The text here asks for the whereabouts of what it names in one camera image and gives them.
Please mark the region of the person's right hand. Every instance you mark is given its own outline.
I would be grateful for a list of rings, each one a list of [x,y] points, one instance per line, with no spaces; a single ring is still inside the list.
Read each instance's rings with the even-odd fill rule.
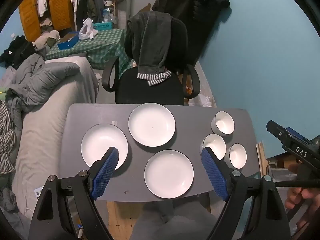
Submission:
[[[319,189],[310,188],[303,189],[301,187],[291,187],[287,192],[287,199],[285,200],[285,207],[289,210],[293,209],[302,200],[311,199],[312,204],[309,206],[307,211],[297,222],[297,229],[301,229],[304,225],[309,223],[316,211],[319,209]]]

